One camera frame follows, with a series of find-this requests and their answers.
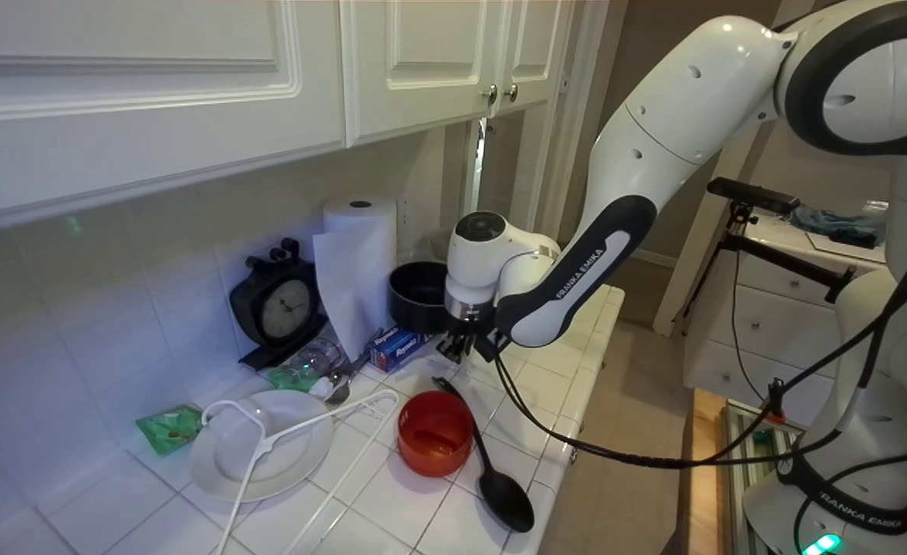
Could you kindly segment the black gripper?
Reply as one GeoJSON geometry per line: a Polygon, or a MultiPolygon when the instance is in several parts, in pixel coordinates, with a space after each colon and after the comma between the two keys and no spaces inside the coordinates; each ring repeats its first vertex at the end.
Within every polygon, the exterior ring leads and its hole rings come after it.
{"type": "Polygon", "coordinates": [[[509,337],[496,327],[489,314],[453,319],[449,330],[441,337],[438,351],[447,359],[466,359],[477,351],[483,359],[496,359],[501,351],[509,345],[509,337]]]}

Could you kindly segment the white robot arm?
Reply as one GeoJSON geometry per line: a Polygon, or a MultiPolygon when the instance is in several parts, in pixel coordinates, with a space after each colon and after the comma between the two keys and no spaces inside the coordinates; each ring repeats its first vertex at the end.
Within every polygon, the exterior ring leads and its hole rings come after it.
{"type": "MultiPolygon", "coordinates": [[[[495,213],[456,223],[447,311],[488,359],[555,341],[747,126],[835,161],[907,156],[907,0],[833,0],[780,28],[703,20],[594,134],[565,246],[495,213]]],[[[907,555],[907,182],[890,190],[885,265],[840,294],[840,316],[840,383],[742,515],[773,555],[907,555]]]]}

